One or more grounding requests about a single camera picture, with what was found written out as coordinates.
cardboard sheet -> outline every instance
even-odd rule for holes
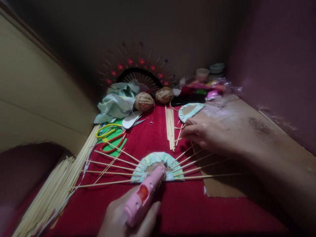
[[[97,108],[60,65],[0,15],[0,152],[54,142],[77,155]]]
[[[241,139],[251,138],[268,149],[290,153],[292,155],[288,156],[289,159],[293,159],[293,157],[314,159],[311,153],[237,96],[231,95],[217,101],[207,102],[205,105],[205,108],[194,118],[210,119],[215,122],[232,114],[217,124],[224,129],[229,129]],[[193,108],[187,108],[185,112],[188,113],[191,109]],[[203,152],[199,153],[197,159],[204,155]],[[219,159],[221,159],[220,156],[213,155],[210,159],[204,159],[198,164],[203,166]],[[202,175],[236,172],[247,172],[247,170],[233,160],[201,170]],[[209,197],[259,198],[264,192],[262,185],[250,174],[208,178],[204,179],[204,184]]]

red tablecloth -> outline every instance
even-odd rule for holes
[[[178,122],[177,112],[175,112],[174,117]],[[184,140],[180,140],[174,153],[169,150],[164,107],[156,106],[153,112],[145,114],[143,118],[148,119],[129,131],[125,144],[125,151],[137,159],[141,160],[149,153],[157,151],[164,151],[177,157],[189,145],[185,144]],[[122,154],[120,158],[133,162],[125,154]],[[90,159],[105,163],[110,162],[110,159],[96,152],[92,152]],[[122,161],[116,161],[115,164],[133,167]],[[89,170],[102,171],[103,169],[103,166],[95,164],[89,166]],[[126,172],[120,168],[112,170]],[[94,183],[97,176],[98,174],[86,173],[82,184]],[[99,182],[127,178],[120,175],[107,175]],[[133,184],[122,183],[78,189],[70,198],[56,227],[47,232],[46,235],[96,235],[109,203],[122,196],[133,186]],[[289,231],[286,226],[291,225],[287,216],[279,210],[274,202],[272,205],[270,199],[267,199],[265,203],[256,204],[248,198],[210,198],[204,195],[202,180],[165,182],[155,198],[162,202],[156,228],[165,235],[286,233]]]

yellow scissors handle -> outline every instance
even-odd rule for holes
[[[111,131],[109,131],[109,132],[107,132],[107,133],[105,133],[105,134],[99,135],[99,132],[100,132],[102,129],[104,129],[104,128],[106,128],[106,127],[110,127],[110,126],[122,127],[123,125],[120,125],[120,124],[117,124],[117,123],[109,123],[109,124],[107,124],[107,125],[101,127],[101,128],[96,132],[95,137],[97,137],[97,138],[103,138],[103,137],[106,137],[107,135],[113,133],[113,132],[115,131],[115,129],[112,129]]]

light blue fabric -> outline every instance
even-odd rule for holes
[[[150,166],[152,165],[153,163],[156,163],[156,162],[161,162],[163,161],[164,163],[167,164],[167,167],[169,167],[173,161],[174,161],[174,158],[165,153],[165,152],[154,152],[154,153],[150,153],[148,156],[144,157],[141,162],[146,164],[147,166]],[[172,166],[174,165],[177,165],[179,164],[179,162],[175,161]],[[139,179],[138,181],[134,181],[136,183],[141,183],[144,181],[144,179],[147,177],[148,173],[145,172],[147,167],[143,167],[142,165],[139,165],[138,167],[136,167],[135,171],[133,172],[133,174],[137,174],[137,175],[141,175],[140,176],[132,176],[131,180],[133,179]],[[166,181],[174,181],[174,175],[175,174],[179,174],[179,173],[182,173],[182,169],[176,171],[176,172],[166,172]],[[184,175],[179,175],[177,176],[179,178],[184,178]]]
[[[188,107],[188,106],[195,106],[195,108],[188,114],[184,115],[183,114],[183,109],[185,107]],[[196,115],[201,109],[203,109],[205,107],[205,105],[201,104],[201,103],[189,103],[189,104],[186,104],[184,106],[182,106],[180,109],[179,109],[179,119],[181,120],[181,122],[185,123],[187,121],[188,118],[191,118],[193,117],[194,115]]]
[[[94,123],[104,123],[113,118],[122,119],[128,116],[133,109],[135,96],[138,93],[137,80],[112,84],[107,90],[107,96],[98,104],[101,113],[96,116]]]

red scissors handle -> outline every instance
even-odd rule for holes
[[[117,145],[117,147],[120,147],[120,146],[123,144],[124,139],[125,139],[125,137],[126,137],[126,132],[125,132],[124,130],[122,131],[122,133],[121,133],[120,135],[118,135],[118,136],[116,136],[116,137],[114,137],[114,138],[108,140],[108,143],[112,143],[113,141],[116,141],[116,140],[117,140],[118,138],[120,138],[120,137],[122,137],[122,139],[121,139],[121,141],[119,142],[119,144]],[[116,148],[113,148],[112,150],[109,150],[109,151],[103,151],[103,149],[104,149],[107,145],[109,145],[109,144],[103,143],[103,144],[101,145],[100,151],[103,152],[103,153],[105,153],[105,154],[111,154],[112,152],[116,151]]]

